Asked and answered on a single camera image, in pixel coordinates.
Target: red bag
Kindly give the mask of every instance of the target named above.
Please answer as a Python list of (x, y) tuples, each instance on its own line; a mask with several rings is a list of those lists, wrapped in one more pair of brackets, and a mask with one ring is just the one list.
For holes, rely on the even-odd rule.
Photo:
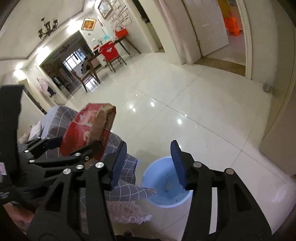
[(99, 150), (95, 159), (101, 160), (115, 115), (116, 107), (111, 104), (87, 104), (70, 123), (60, 146), (61, 154), (68, 156), (89, 142), (99, 140), (103, 149)]

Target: dining table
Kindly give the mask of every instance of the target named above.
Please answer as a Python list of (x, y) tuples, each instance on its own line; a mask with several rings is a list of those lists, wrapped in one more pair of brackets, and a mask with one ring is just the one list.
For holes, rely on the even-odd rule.
[[(124, 47), (124, 45), (122, 44), (122, 41), (123, 40), (125, 40), (127, 43), (129, 43), (139, 54), (141, 54), (141, 52), (136, 48), (136, 46), (127, 38), (127, 36), (123, 36), (123, 37), (121, 37), (121, 38), (118, 38), (118, 39), (115, 39), (113, 42), (114, 42), (114, 44), (117, 44), (117, 43), (119, 43), (121, 46), (122, 46), (122, 48), (127, 52), (127, 54), (128, 55), (130, 55), (130, 53), (128, 52), (128, 50), (126, 49), (126, 47)], [(100, 49), (100, 46), (98, 46), (97, 48), (95, 48), (94, 49), (94, 51), (93, 51), (93, 56), (91, 57), (91, 58), (89, 58), (88, 60), (87, 60), (87, 62), (88, 62), (88, 65), (89, 65), (89, 67), (90, 67), (90, 69), (91, 69), (91, 72), (95, 75), (95, 78), (96, 78), (96, 80), (98, 81), (99, 80), (99, 78), (98, 78), (98, 76), (97, 76), (97, 74), (96, 74), (96, 71), (95, 71), (95, 69), (94, 69), (94, 66), (92, 65), (92, 60), (94, 60), (96, 57), (98, 57), (101, 53), (99, 52), (99, 49)]]

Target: orange stool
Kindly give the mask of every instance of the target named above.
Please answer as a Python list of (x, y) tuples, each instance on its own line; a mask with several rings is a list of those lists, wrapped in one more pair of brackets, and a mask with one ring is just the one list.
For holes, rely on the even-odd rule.
[(224, 18), (224, 23), (226, 29), (228, 29), (228, 32), (230, 35), (237, 36), (240, 34), (240, 30), (237, 27), (237, 21), (235, 17), (231, 16), (228, 18)]

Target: wooden floor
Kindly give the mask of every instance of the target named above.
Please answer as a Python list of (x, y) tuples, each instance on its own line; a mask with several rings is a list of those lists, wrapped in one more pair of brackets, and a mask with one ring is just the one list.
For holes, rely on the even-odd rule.
[(235, 74), (239, 74), (245, 76), (246, 74), (246, 67), (240, 64), (236, 64), (233, 62), (228, 62), (220, 59), (209, 58), (209, 57), (201, 57), (198, 61), (194, 64), (204, 65), (216, 69), (225, 70), (228, 72), (232, 72)]

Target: white tile floor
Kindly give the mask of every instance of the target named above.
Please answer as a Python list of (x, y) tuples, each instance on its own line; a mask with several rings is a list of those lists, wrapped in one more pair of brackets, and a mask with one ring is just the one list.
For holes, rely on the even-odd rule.
[(244, 34), (228, 35), (229, 45), (207, 55), (209, 58), (221, 59), (246, 66)]
[[(137, 183), (152, 161), (170, 154), (173, 139), (211, 169), (232, 167), (275, 232), (296, 202), (296, 183), (258, 150), (271, 103), (262, 84), (219, 69), (173, 65), (165, 53), (137, 55), (127, 64), (116, 65), (116, 73), (100, 71), (102, 83), (89, 93), (81, 88), (67, 105), (76, 110), (89, 102), (116, 106), (112, 131), (127, 142), (129, 154), (143, 161)], [(141, 200), (152, 220), (133, 229), (142, 236), (145, 230), (147, 237), (180, 240), (190, 201), (164, 209)], [(216, 219), (213, 215), (210, 232)]]

